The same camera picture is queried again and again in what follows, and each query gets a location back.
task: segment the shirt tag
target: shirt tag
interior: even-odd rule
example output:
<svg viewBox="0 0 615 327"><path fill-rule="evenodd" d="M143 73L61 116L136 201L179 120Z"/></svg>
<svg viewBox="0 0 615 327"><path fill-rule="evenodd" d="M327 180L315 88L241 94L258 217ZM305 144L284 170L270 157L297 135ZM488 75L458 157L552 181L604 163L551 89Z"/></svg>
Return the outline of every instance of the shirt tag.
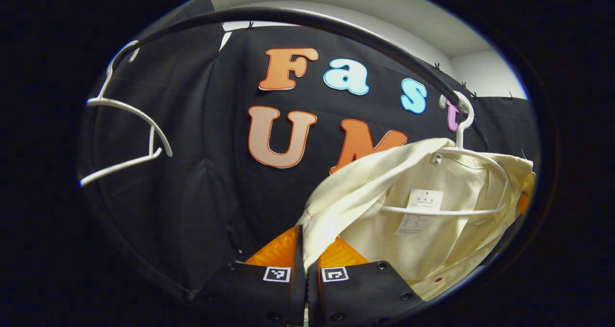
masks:
<svg viewBox="0 0 615 327"><path fill-rule="evenodd" d="M426 191L422 189L412 189L408 200L408 209L413 212L439 211L444 194L441 191ZM395 235L413 235L421 233L428 228L435 216L426 215L404 215Z"/></svg>
<svg viewBox="0 0 615 327"><path fill-rule="evenodd" d="M433 154L433 157L431 158L431 163L435 166L439 166L440 163L442 163L442 154Z"/></svg>

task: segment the black fabric backdrop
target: black fabric backdrop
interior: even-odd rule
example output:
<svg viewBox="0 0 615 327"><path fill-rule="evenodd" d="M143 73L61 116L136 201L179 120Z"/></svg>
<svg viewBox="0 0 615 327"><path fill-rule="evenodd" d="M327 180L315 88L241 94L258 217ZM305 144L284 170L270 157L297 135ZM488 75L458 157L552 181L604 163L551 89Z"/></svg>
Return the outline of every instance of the black fabric backdrop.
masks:
<svg viewBox="0 0 615 327"><path fill-rule="evenodd" d="M3 229L11 240L6 258L14 261L7 263L3 306L11 314L2 314L5 325L208 321L136 274L106 240L75 183L83 96L126 38L183 1L4 3L18 10L17 21L7 25L12 29L6 34L7 61L13 68L7 80L22 83L7 89L12 101L2 117L7 143L21 143L9 151L16 165L7 168L6 192L13 198ZM436 1L474 18L478 27L491 23L535 67L545 97L556 100L562 157L547 160L560 160L562 172L554 186L555 206L521 257L481 290L460 292L417 323L607 325L613 251L610 208L602 194L612 184L599 180L610 165L595 152L606 145L602 134L613 125L608 115L613 102L603 97L612 83L590 80L612 73L597 40L606 34L600 23L607 23L601 17L610 10L607 0Z"/></svg>
<svg viewBox="0 0 615 327"><path fill-rule="evenodd" d="M207 11L209 0L192 0L138 37ZM117 228L113 232L149 266L190 292L198 292L215 270L233 260L228 234L237 240L239 259L245 261L295 224L312 191L338 161L345 119L364 121L376 144L390 130L405 133L408 143L455 139L447 124L448 110L439 107L440 93L427 85L426 110L414 114L403 109L402 80L426 82L373 49L321 30L276 26L235 30L218 53L223 34L217 24L186 30L142 47L134 61L125 59L117 66L105 97L152 117L171 142L173 157L163 155L85 187L98 217L112 220L107 227ZM296 47L316 49L318 60L309 63L305 76L295 77L295 88L261 91L258 84L269 65L265 52ZM336 58L356 60L367 68L368 93L358 96L323 82L329 62ZM459 82L437 74L471 98ZM484 97L472 103L490 152L540 161L538 128L528 100ZM278 153L286 151L292 130L286 114L299 110L317 116L298 165L280 170L251 156L247 143L252 106L281 112L268 143ZM78 157L82 176L145 154L147 123L114 108L84 112ZM464 137L465 148L485 150L474 128ZM207 251L203 244L208 244Z"/></svg>

